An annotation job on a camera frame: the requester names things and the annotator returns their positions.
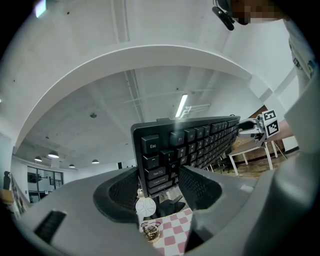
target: ceiling light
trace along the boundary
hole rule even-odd
[[[35,6],[35,16],[39,18],[47,10],[46,0],[40,0]]]
[[[42,162],[41,156],[37,156],[36,158],[34,158],[34,161]]]
[[[187,94],[182,95],[182,99],[180,101],[180,105],[179,105],[178,111],[176,112],[176,115],[175,115],[176,118],[178,118],[180,116],[181,111],[184,108],[184,105],[186,103],[187,97],[188,97]]]
[[[48,157],[51,157],[51,158],[59,158],[59,155],[56,151],[51,151],[49,154],[48,154]]]

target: table leg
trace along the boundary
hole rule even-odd
[[[274,152],[275,158],[278,158],[277,149],[276,149],[275,143],[273,141],[271,141],[271,145],[273,147],[273,152]]]
[[[264,150],[265,150],[266,157],[268,158],[270,170],[273,170],[274,167],[272,166],[271,157],[270,157],[270,153],[269,153],[269,149],[268,149],[267,143],[265,143]]]
[[[233,169],[234,169],[234,172],[235,172],[235,175],[238,176],[238,170],[237,170],[237,167],[236,167],[236,164],[235,164],[235,161],[233,159],[233,157],[231,155],[229,155],[230,157],[230,160],[231,160],[231,163],[232,163],[232,166],[233,166]]]
[[[246,158],[246,155],[244,153],[242,153],[243,155],[243,158],[244,158],[244,161],[245,161],[245,164],[248,165],[248,161],[247,161],[247,158]]]

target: pink checkered cloth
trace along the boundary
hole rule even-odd
[[[163,218],[144,222],[161,223],[159,228],[160,239],[153,243],[163,256],[176,256],[185,253],[185,244],[190,230],[192,211],[190,208]]]

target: black keyboard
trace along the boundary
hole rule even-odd
[[[179,183],[179,166],[205,169],[235,142],[239,116],[160,119],[131,127],[139,179],[154,198]]]

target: floor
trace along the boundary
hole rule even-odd
[[[298,154],[299,151],[295,151],[292,152],[290,154],[287,154],[286,157],[287,158],[291,158],[293,156],[295,156],[296,154]],[[285,157],[282,156],[280,153],[278,154],[278,158],[275,158],[275,156],[271,157],[271,161],[272,161],[272,165],[273,165],[273,169],[276,169],[283,161],[285,161]],[[269,170],[269,163],[268,163],[268,159],[262,159],[262,160],[257,160],[257,161],[253,161],[253,162],[249,162],[248,165],[246,165],[245,163],[243,164],[237,164],[236,165],[237,170],[238,170],[238,177],[244,177],[244,178],[254,178],[254,179],[259,179],[260,175]],[[215,173],[220,174],[220,169],[219,168],[214,168],[213,169]],[[235,171],[234,169],[231,167],[229,170],[229,173],[227,171],[223,171],[222,175],[227,175],[227,176],[232,176],[235,177]],[[179,195],[181,195],[181,191],[180,189],[177,187],[173,190],[170,190],[167,194],[165,194],[164,196],[160,197],[160,203],[163,202],[164,200],[167,199],[171,199],[174,200],[176,197],[178,197]],[[182,197],[182,199],[180,200],[180,202],[184,202],[185,203],[185,207],[183,209],[187,209],[189,206],[186,203],[186,200],[184,197]]]

